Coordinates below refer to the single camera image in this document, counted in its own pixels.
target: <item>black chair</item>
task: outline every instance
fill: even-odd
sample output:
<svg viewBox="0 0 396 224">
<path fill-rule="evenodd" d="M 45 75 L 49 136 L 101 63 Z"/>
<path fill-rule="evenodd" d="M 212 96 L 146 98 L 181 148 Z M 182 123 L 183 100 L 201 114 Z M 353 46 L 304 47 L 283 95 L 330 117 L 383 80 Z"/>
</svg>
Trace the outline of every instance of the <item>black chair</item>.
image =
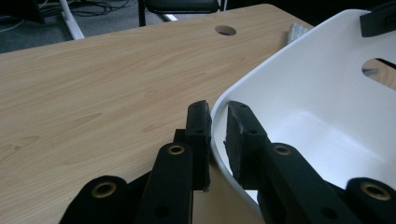
<svg viewBox="0 0 396 224">
<path fill-rule="evenodd" d="M 146 25 L 145 8 L 155 14 L 208 14 L 224 10 L 225 0 L 138 0 L 139 26 Z"/>
</svg>

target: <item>chair leg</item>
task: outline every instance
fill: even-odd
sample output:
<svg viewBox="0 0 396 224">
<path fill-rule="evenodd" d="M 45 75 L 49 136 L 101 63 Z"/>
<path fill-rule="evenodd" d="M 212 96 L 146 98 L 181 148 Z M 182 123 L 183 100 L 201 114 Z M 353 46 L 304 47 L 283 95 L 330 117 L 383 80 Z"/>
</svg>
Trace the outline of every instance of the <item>chair leg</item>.
<svg viewBox="0 0 396 224">
<path fill-rule="evenodd" d="M 145 2 L 144 0 L 138 0 L 138 11 L 139 11 L 139 26 L 146 26 L 146 16 L 145 16 Z"/>
</svg>

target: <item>cable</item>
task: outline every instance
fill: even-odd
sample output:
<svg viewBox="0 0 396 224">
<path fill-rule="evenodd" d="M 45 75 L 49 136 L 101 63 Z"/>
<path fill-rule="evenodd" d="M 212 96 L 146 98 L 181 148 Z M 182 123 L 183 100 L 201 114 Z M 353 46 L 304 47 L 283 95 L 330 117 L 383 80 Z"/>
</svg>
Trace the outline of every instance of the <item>cable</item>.
<svg viewBox="0 0 396 224">
<path fill-rule="evenodd" d="M 49 1 L 49 0 L 46 0 L 46 1 L 45 1 L 41 6 L 39 6 L 38 8 L 42 8 L 43 6 L 45 6 L 45 5 L 48 3 L 48 1 Z M 6 29 L 4 29 L 4 30 L 0 30 L 0 33 L 3 33 L 3 32 L 5 32 L 5 31 L 9 31 L 9 30 L 12 30 L 12 29 L 15 29 L 15 28 L 17 28 L 18 26 L 20 26 L 24 21 L 25 21 L 25 20 L 21 20 L 21 21 L 19 21 L 17 24 L 15 24 L 14 26 L 11 26 L 11 27 L 6 28 Z"/>
<path fill-rule="evenodd" d="M 72 7 L 71 10 L 73 14 L 80 16 L 80 17 L 92 17 L 92 16 L 103 16 L 107 15 L 110 12 L 117 11 L 119 9 L 128 7 L 126 6 L 129 3 L 129 0 L 126 0 L 124 4 L 120 7 L 113 7 L 109 3 L 105 2 L 81 2 L 81 3 L 76 3 L 76 7 Z M 99 7 L 102 10 L 101 11 L 84 11 L 84 10 L 73 10 L 75 8 L 82 8 L 82 7 Z"/>
<path fill-rule="evenodd" d="M 94 16 L 104 16 L 110 12 L 117 11 L 119 9 L 128 7 L 126 6 L 130 0 L 125 0 L 125 2 L 120 7 L 113 7 L 107 2 L 74 2 L 68 3 L 70 11 L 80 17 L 94 17 Z M 63 11 L 61 6 L 49 6 L 41 10 L 43 17 L 51 17 L 59 15 Z"/>
</svg>

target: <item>grommet hole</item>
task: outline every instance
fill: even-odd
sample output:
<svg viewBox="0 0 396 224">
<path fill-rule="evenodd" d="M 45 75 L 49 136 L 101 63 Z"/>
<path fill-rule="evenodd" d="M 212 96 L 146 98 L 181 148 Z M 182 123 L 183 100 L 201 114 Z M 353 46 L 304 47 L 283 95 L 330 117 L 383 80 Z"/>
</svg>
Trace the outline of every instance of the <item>grommet hole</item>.
<svg viewBox="0 0 396 224">
<path fill-rule="evenodd" d="M 93 198 L 105 198 L 113 194 L 116 188 L 117 185 L 113 182 L 103 182 L 92 189 L 91 195 Z"/>
<path fill-rule="evenodd" d="M 381 187 L 375 184 L 364 182 L 361 184 L 361 190 L 368 196 L 375 198 L 377 200 L 380 201 L 390 200 L 390 194 L 385 189 L 382 189 Z"/>
<path fill-rule="evenodd" d="M 233 27 L 227 25 L 216 26 L 215 30 L 221 35 L 236 35 L 236 30 Z"/>
<path fill-rule="evenodd" d="M 184 152 L 183 146 L 171 146 L 168 148 L 168 153 L 171 155 L 179 155 Z"/>
</svg>

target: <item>gray carpet floor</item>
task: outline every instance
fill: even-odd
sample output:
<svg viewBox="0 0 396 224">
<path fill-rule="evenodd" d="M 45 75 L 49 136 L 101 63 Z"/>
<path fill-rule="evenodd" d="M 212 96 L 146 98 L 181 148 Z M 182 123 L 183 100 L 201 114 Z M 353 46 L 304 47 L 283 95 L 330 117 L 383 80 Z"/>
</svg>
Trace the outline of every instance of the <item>gray carpet floor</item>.
<svg viewBox="0 0 396 224">
<path fill-rule="evenodd" d="M 126 0 L 96 0 L 107 2 L 113 7 L 122 6 Z M 74 18 L 85 37 L 108 34 L 112 32 L 134 29 L 138 27 L 137 0 L 130 0 L 128 7 L 112 11 L 107 15 L 94 17 Z M 199 15 L 175 15 L 179 20 Z M 146 11 L 147 25 L 164 22 L 162 17 Z M 8 31 L 0 32 L 0 53 L 11 52 L 20 49 L 29 49 L 39 46 L 56 44 L 73 40 L 62 15 L 45 18 L 46 23 L 40 24 L 32 21 L 24 21 L 21 25 Z M 12 27 L 12 24 L 0 25 L 0 31 Z"/>
</svg>

